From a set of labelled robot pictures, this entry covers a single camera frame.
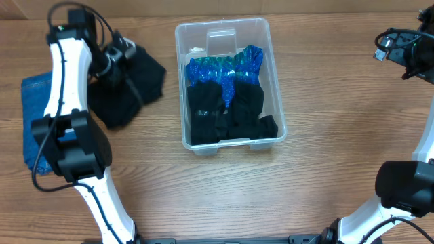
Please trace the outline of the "black garment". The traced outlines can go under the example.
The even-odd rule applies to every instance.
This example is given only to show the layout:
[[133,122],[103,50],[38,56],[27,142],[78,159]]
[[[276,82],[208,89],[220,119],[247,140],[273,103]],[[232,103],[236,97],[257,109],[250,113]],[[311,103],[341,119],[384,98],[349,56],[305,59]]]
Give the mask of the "black garment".
[[261,86],[235,82],[235,93],[229,107],[228,139],[251,140],[275,138],[279,128],[272,115],[260,117],[264,105]]
[[115,65],[115,71],[98,77],[87,87],[87,103],[107,129],[125,127],[140,109],[158,100],[166,69],[143,47]]
[[191,144],[213,144],[227,138],[228,123],[222,86],[209,81],[190,86],[188,101],[191,118]]

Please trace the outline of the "blue sparkly garment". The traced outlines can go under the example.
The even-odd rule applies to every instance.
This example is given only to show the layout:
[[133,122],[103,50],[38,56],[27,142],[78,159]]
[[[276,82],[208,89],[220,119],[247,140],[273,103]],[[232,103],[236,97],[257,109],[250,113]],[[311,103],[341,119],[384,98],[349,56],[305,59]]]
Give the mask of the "blue sparkly garment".
[[260,85],[260,67],[264,58],[262,48],[248,45],[241,52],[225,57],[191,58],[186,75],[191,86],[215,82],[222,86],[222,98],[228,108],[235,95],[235,81]]

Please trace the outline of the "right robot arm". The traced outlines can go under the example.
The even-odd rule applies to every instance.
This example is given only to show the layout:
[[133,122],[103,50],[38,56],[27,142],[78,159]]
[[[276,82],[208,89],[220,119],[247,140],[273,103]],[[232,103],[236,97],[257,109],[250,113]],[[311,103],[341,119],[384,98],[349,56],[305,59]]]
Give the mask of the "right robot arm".
[[[403,80],[433,82],[433,7],[421,10],[416,30],[389,28],[374,42],[374,58],[405,68]],[[433,113],[409,161],[387,161],[380,167],[375,194],[351,215],[336,219],[313,243],[382,243],[381,236],[400,223],[433,212]]]

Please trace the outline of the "blue denim jeans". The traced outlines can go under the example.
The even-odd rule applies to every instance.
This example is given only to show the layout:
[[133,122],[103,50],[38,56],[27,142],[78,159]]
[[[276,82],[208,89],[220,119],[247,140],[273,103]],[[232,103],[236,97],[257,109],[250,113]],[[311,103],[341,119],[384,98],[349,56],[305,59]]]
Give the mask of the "blue denim jeans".
[[39,151],[39,146],[31,133],[31,122],[43,117],[50,97],[51,80],[52,73],[48,72],[27,77],[21,83],[23,156],[24,162],[30,171],[33,170]]

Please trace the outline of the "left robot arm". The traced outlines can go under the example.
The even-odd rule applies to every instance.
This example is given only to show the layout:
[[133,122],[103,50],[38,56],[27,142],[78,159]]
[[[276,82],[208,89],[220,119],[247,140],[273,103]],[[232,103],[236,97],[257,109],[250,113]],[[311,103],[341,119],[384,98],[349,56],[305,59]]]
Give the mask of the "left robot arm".
[[52,56],[50,97],[43,117],[31,123],[31,133],[52,171],[66,180],[44,188],[32,170],[34,187],[41,192],[77,190],[87,203],[103,243],[142,243],[137,226],[126,212],[111,175],[109,139],[92,119],[87,105],[90,78],[114,88],[124,77],[122,65],[136,53],[136,45],[112,32],[106,48],[97,43],[96,23],[107,21],[89,6],[71,2],[65,25],[49,24],[47,43]]

